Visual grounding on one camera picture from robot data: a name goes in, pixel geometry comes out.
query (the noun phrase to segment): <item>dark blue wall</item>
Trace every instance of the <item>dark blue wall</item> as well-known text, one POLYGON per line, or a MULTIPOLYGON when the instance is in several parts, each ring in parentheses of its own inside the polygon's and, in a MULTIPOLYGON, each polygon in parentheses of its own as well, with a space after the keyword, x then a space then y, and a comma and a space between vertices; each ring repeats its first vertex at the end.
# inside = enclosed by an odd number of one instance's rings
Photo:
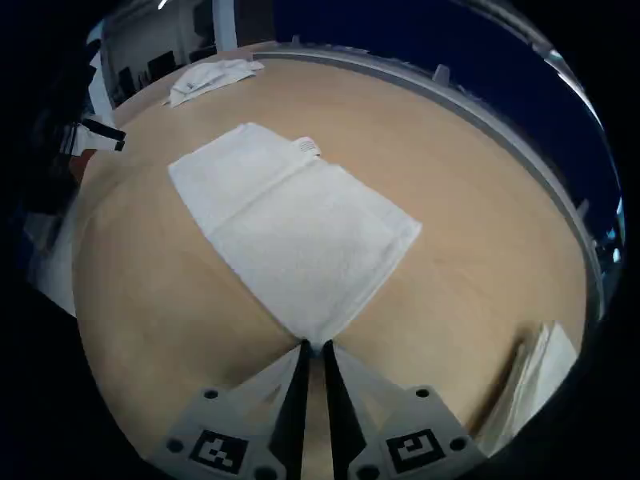
POLYGON ((277 40, 329 43, 435 70, 506 117, 560 171, 574 204, 590 202, 596 238, 614 220, 619 190, 599 124, 582 100, 532 49, 491 20, 448 0, 275 0, 277 40))

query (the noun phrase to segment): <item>wooden table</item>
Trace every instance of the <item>wooden table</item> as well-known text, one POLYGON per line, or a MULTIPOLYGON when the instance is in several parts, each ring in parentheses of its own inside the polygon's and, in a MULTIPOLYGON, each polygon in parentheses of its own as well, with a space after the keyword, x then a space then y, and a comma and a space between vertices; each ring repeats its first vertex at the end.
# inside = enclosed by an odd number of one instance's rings
MULTIPOLYGON (((468 427, 516 341, 560 322, 579 346, 581 251, 545 191, 503 148, 443 107, 333 66, 271 59, 256 78, 124 125, 78 200, 74 298, 111 412, 147 456, 203 386, 234 386, 296 344, 202 236, 166 166, 243 122, 311 136, 323 157, 423 224, 397 270, 337 343, 390 380, 431 384, 468 427)), ((320 365, 304 472, 328 478, 320 365)))

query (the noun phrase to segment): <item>white wall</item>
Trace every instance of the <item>white wall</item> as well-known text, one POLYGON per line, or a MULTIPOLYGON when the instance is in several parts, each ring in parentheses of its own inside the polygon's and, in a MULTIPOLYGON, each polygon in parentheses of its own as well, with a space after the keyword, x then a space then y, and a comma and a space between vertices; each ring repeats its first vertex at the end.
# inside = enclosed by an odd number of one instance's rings
MULTIPOLYGON (((86 40, 87 43, 93 40, 102 40, 102 28, 103 22, 100 22, 89 33, 89 37, 86 40)), ((99 115, 102 122, 106 125, 113 126, 113 108, 111 106, 111 100, 106 91, 104 82, 104 75, 102 74, 102 52, 99 50, 95 57, 91 60, 91 65, 95 67, 95 75, 89 84, 89 98, 91 99, 91 105, 94 108, 96 115, 99 115)))

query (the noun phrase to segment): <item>desk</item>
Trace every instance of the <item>desk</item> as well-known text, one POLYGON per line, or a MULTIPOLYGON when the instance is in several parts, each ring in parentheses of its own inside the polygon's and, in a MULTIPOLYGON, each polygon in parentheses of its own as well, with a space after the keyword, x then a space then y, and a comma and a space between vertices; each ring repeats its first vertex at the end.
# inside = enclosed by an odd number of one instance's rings
MULTIPOLYGON (((78 198, 74 298, 82 341, 118 424, 147 456, 203 386, 233 386, 296 344, 202 236, 166 167, 256 122, 311 136, 328 162, 423 224, 337 343, 400 385, 431 384, 473 427, 516 341, 560 322, 576 347, 586 273, 564 217, 525 168, 442 106, 339 69, 264 60, 256 78, 175 109, 157 102, 98 152, 78 198)), ((314 364, 304 471, 330 472, 314 364)))

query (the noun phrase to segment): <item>white cloth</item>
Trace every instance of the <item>white cloth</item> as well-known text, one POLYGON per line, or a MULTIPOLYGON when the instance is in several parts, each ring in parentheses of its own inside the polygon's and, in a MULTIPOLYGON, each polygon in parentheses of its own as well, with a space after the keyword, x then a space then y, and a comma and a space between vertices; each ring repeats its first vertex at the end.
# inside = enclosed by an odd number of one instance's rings
POLYGON ((523 343, 498 402, 476 437, 487 456, 498 452, 545 405, 578 358, 562 327, 542 326, 535 342, 523 343))
POLYGON ((171 87, 169 103, 173 108, 221 86, 252 77, 256 70, 262 68, 264 65, 260 62, 248 62, 247 60, 199 63, 189 68, 171 87))
POLYGON ((240 125, 169 166, 200 229, 292 334, 330 340, 389 277, 421 224, 315 155, 240 125))

